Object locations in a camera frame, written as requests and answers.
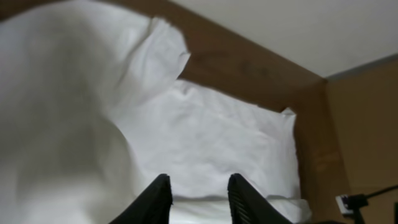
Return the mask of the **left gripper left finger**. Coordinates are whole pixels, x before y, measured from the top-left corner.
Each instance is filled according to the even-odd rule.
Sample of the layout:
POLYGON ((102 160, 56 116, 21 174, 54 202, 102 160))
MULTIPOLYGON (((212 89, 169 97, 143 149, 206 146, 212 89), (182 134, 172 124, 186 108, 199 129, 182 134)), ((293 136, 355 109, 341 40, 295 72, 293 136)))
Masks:
POLYGON ((172 204, 170 177, 160 174, 109 224, 169 224, 172 204))

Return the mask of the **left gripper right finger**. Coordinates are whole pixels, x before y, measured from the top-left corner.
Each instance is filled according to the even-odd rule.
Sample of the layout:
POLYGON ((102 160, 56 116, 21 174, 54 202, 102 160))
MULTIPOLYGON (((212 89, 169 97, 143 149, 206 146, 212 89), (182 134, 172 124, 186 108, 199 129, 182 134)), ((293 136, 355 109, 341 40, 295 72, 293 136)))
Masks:
POLYGON ((241 174, 229 178, 228 200, 232 224, 292 224, 241 174))

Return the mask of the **white graphic t-shirt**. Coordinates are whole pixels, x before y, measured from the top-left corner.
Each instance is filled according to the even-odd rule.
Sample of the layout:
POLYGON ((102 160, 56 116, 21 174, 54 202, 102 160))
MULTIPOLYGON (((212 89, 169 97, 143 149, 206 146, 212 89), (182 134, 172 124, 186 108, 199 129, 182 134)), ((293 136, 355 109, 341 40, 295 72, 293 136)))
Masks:
POLYGON ((230 223, 244 176, 289 221, 296 115, 180 79, 190 52, 161 18, 48 4, 1 23, 1 222, 109 223, 168 174, 172 223, 230 223))

